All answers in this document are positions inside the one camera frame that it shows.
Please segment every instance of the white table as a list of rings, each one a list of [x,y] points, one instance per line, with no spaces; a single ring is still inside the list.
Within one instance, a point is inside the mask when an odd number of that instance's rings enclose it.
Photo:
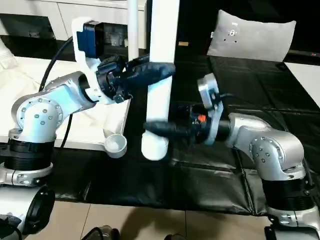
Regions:
[[[0,142],[8,141],[8,131],[15,127],[11,117],[11,106],[23,95],[36,93],[50,62],[47,59],[15,57],[19,67],[0,72]],[[56,61],[47,83],[72,72],[79,71],[76,62]],[[104,151],[104,132],[123,133],[128,114],[127,102],[111,105],[97,104],[94,108],[73,115],[66,148]],[[59,147],[65,136],[68,119],[56,131],[55,147]]]
[[[320,66],[290,62],[285,64],[320,108]]]

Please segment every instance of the orange light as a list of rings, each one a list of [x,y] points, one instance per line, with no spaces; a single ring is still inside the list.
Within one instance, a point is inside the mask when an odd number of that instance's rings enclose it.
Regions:
[[[199,120],[200,122],[205,122],[205,121],[207,120],[207,117],[206,117],[206,115],[199,115],[199,116],[198,116],[198,120]]]

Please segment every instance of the white cylinder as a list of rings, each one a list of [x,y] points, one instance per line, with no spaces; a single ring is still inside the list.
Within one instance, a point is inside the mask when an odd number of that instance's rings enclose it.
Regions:
[[[128,0],[128,56],[139,56],[138,0]]]
[[[154,0],[152,4],[150,62],[175,60],[179,0]],[[146,121],[168,121],[172,77],[148,87]],[[149,131],[142,135],[141,151],[149,160],[161,160],[168,151],[168,139]]]

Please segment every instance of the white cabinet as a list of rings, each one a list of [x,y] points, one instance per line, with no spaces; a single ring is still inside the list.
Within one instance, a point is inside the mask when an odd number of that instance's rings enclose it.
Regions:
[[[58,40],[68,39],[66,28],[56,2],[37,0],[0,0],[0,13],[48,17],[55,38]],[[0,35],[8,35],[1,21]]]
[[[139,48],[146,48],[146,2],[138,0]],[[48,17],[57,40],[72,35],[71,23],[77,17],[128,25],[127,0],[0,0],[0,14]],[[0,35],[7,35],[0,21]]]
[[[71,23],[77,17],[91,17],[93,20],[110,24],[128,25],[128,10],[123,8],[89,6],[79,4],[58,3],[61,16],[70,37]],[[144,11],[138,11],[139,48],[146,48],[146,18]]]

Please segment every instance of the tile floor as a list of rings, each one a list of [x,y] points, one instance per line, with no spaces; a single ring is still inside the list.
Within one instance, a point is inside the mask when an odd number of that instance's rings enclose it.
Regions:
[[[48,226],[26,239],[80,240],[103,225],[117,228],[121,240],[164,240],[175,233],[188,240],[264,240],[270,224],[265,217],[56,201]]]

